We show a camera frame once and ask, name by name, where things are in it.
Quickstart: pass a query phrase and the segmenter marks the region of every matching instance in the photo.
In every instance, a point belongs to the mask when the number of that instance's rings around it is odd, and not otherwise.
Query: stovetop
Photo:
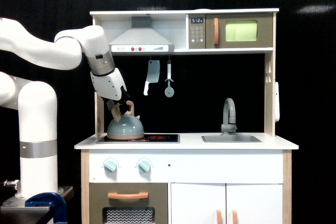
[[[107,136],[103,137],[97,144],[132,144],[132,143],[167,143],[178,144],[180,142],[179,134],[145,134],[143,138],[131,139],[131,140],[114,140],[109,139]]]

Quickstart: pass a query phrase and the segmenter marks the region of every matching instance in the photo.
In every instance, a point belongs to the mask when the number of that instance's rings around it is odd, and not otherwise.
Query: oven door
[[[90,224],[105,223],[168,224],[168,184],[90,183]]]

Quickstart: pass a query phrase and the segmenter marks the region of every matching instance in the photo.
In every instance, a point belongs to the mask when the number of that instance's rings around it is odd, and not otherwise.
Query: blue clamp
[[[54,224],[68,224],[67,204],[57,193],[41,193],[26,200],[25,207],[52,206]]]

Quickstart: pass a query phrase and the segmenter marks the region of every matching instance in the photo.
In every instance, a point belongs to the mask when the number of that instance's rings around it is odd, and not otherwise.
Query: white countertop
[[[271,137],[266,133],[235,133],[237,135],[255,136],[261,143],[205,143],[202,136],[215,136],[221,133],[172,133],[180,135],[179,143],[99,143],[106,133],[95,135],[75,145],[77,150],[298,150],[299,146],[280,136]]]

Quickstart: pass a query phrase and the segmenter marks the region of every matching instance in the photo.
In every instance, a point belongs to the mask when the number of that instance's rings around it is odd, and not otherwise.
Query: cabinet handle
[[[215,42],[214,42],[214,45],[218,45],[218,38],[219,38],[218,18],[214,18],[214,22],[215,22]]]
[[[217,210],[217,224],[222,224],[222,212]]]
[[[238,224],[237,211],[233,210],[232,216],[233,216],[233,224]]]
[[[146,199],[148,198],[148,193],[138,193],[138,194],[108,193],[107,197],[109,199]]]

